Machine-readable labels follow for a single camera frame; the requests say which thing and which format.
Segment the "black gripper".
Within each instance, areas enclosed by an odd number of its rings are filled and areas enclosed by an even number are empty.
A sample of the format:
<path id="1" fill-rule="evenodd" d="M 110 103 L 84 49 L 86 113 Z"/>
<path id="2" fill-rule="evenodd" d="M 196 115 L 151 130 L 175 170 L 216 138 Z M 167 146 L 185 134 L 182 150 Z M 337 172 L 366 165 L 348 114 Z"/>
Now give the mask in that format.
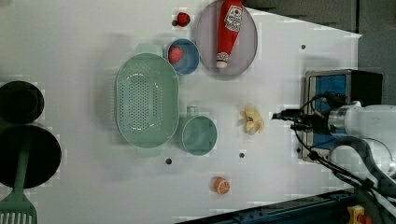
<path id="1" fill-rule="evenodd" d="M 306 114 L 300 109 L 285 109 L 281 112 L 274 113 L 272 119 L 295 120 L 300 118 L 299 123 L 290 125 L 294 131 L 305 131 L 316 134 L 330 134 L 328 127 L 328 113 L 314 112 L 313 114 Z"/>

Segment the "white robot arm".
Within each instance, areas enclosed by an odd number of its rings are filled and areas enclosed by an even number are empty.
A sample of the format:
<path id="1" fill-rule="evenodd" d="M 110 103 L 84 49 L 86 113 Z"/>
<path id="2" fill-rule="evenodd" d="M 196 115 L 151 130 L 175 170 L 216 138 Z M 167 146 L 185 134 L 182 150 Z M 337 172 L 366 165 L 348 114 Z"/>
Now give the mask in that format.
<path id="1" fill-rule="evenodd" d="M 326 112 L 305 114 L 302 109 L 285 109 L 272 119 L 292 121 L 293 130 L 333 137 L 356 137 L 370 141 L 371 159 L 386 175 L 395 175 L 395 106 L 360 102 L 341 105 Z"/>

